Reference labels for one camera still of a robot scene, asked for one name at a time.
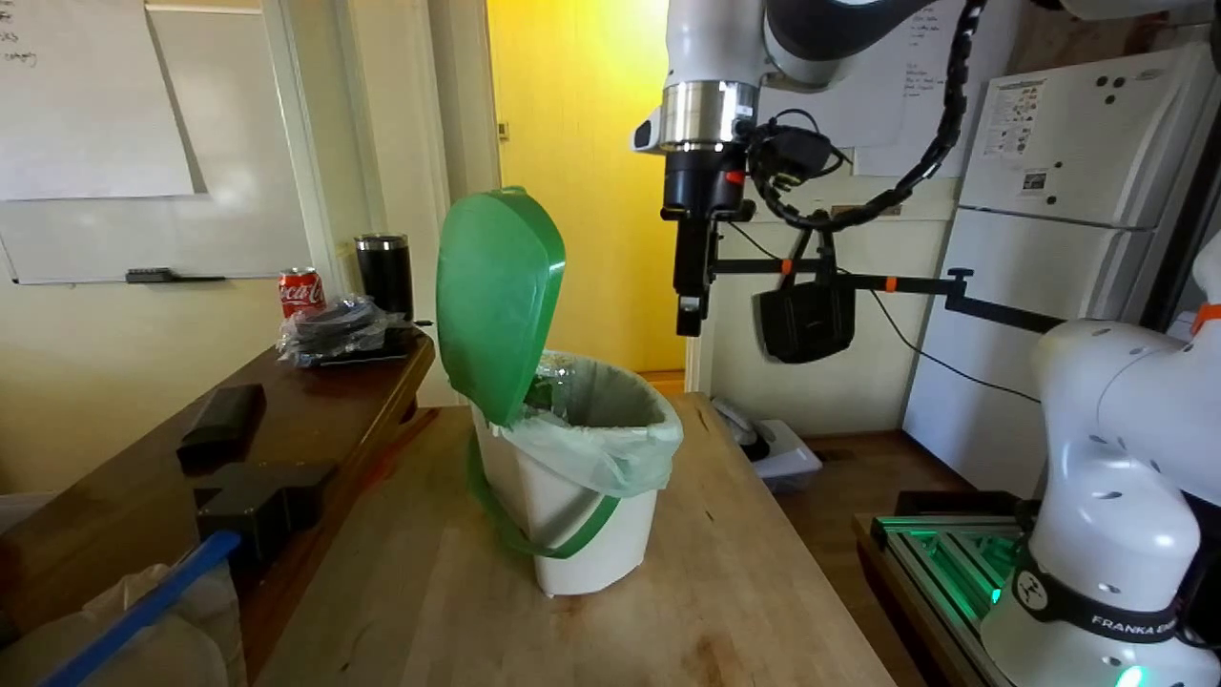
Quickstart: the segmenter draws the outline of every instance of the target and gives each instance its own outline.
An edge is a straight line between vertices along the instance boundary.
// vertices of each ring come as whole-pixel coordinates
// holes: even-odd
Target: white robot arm
[[[670,0],[665,101],[633,148],[665,153],[660,213],[677,225],[677,332],[707,315],[718,221],[744,200],[746,148],[761,83],[822,89],[835,63],[930,0]]]
[[[1201,543],[1184,492],[1221,505],[1221,231],[1195,278],[1210,304],[1189,342],[1081,321],[1036,346],[1049,480],[1031,557],[979,624],[1016,681],[1221,681],[1178,624]]]

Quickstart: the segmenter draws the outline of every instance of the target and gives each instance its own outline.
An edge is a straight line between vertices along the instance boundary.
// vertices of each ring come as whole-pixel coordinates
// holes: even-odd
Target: red can
[[[295,315],[295,311],[316,311],[321,300],[321,278],[312,268],[288,268],[278,278],[278,311]]]

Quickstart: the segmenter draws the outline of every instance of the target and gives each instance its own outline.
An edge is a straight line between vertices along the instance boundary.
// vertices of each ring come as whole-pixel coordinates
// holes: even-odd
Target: white bin
[[[527,192],[447,213],[434,311],[442,365],[478,412],[474,485],[544,595],[592,595],[643,562],[682,427],[637,372],[544,354],[562,278],[563,241]]]
[[[667,485],[682,423],[629,371],[548,354],[543,376],[551,382],[551,371],[563,376],[562,398],[509,427],[484,423],[474,409],[482,466],[498,501],[494,519],[531,538],[536,588],[592,595],[643,562],[657,489]],[[613,507],[601,527],[592,522],[600,507]]]

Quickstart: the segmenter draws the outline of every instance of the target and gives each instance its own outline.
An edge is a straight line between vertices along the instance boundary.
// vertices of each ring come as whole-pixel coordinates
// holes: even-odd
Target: black cable
[[[947,58],[947,91],[941,91],[939,134],[897,188],[872,194],[867,206],[847,206],[835,213],[831,211],[799,213],[782,200],[782,192],[799,188],[799,181],[794,181],[791,176],[775,176],[771,165],[759,165],[759,167],[746,165],[746,176],[754,178],[754,192],[766,200],[766,211],[794,228],[840,231],[852,225],[867,225],[867,221],[881,218],[883,211],[899,206],[904,198],[911,198],[914,181],[930,178],[941,167],[952,141],[960,136],[969,49],[971,49],[983,3],[989,0],[960,3],[956,29],[952,29],[948,58]]]
[[[920,354],[920,357],[928,357],[928,363],[936,363],[936,365],[941,365],[941,371],[948,371],[948,372],[956,372],[956,376],[965,376],[965,382],[971,382],[971,385],[983,385],[983,390],[1020,398],[1020,399],[1027,399],[1027,405],[1041,405],[1041,399],[1031,398],[1031,391],[1020,391],[1020,390],[1012,390],[1012,385],[994,385],[994,382],[989,382],[989,376],[978,376],[978,372],[969,372],[969,371],[956,371],[956,365],[948,365],[947,357],[914,346],[914,342],[904,334],[904,326],[892,321],[892,311],[883,307],[883,300],[878,296],[878,288],[868,288],[868,296],[878,300],[878,307],[881,307],[883,324],[892,326],[892,334],[899,334],[899,342],[904,342],[911,354]]]
[[[777,118],[806,118],[810,128],[815,128],[815,118],[810,109],[799,109],[799,108],[782,108],[777,113],[771,113],[771,120],[777,120]]]
[[[754,178],[759,194],[766,188],[766,194],[775,198],[810,178],[835,176],[847,165],[847,153],[835,148],[831,136],[815,128],[815,118],[810,109],[799,109],[810,120],[806,128],[782,127],[777,120],[782,113],[750,128],[744,148],[746,176]]]
[[[740,228],[735,221],[724,221],[735,235],[744,235],[746,244],[754,244],[754,251],[761,251],[766,258],[777,258],[775,251],[766,251],[766,244],[759,244],[746,228]]]

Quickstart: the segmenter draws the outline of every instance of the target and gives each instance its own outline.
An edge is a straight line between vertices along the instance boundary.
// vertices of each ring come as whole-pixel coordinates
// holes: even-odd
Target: wooden table
[[[468,412],[429,412],[363,492],[260,681],[890,681],[707,399],[643,567],[544,597],[466,489]]]
[[[245,460],[334,466],[321,522],[295,535],[245,595],[240,614],[250,670],[267,660],[288,608],[340,529],[368,459],[399,438],[429,357],[426,334],[415,334],[412,354],[399,363],[331,371],[296,371],[263,349],[217,382],[217,390],[260,382],[267,391]],[[0,535],[0,608],[16,632],[73,614],[123,572],[194,549],[194,494],[176,447],[206,399],[209,391]]]

